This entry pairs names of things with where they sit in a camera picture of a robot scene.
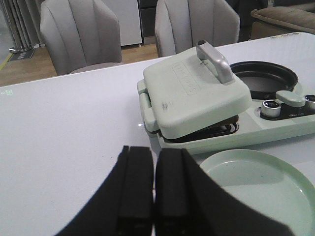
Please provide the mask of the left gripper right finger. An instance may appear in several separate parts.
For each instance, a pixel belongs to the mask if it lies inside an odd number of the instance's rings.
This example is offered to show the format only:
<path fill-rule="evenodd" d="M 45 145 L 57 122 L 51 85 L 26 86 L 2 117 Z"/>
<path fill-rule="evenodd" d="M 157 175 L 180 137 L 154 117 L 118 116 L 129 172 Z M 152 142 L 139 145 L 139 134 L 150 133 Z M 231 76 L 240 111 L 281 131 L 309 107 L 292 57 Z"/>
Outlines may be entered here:
<path fill-rule="evenodd" d="M 291 236 L 289 226 L 237 200 L 185 149 L 164 148 L 156 166 L 157 236 Z"/>

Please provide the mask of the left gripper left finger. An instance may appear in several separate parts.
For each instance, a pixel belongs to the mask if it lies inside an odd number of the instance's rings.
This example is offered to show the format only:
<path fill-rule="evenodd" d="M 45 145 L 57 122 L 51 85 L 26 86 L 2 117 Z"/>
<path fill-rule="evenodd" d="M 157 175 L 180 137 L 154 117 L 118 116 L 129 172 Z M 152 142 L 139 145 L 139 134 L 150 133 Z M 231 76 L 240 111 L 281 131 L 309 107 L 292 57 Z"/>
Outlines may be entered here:
<path fill-rule="evenodd" d="M 151 235 L 153 181 L 150 149 L 124 146 L 106 180 L 58 235 Z"/>

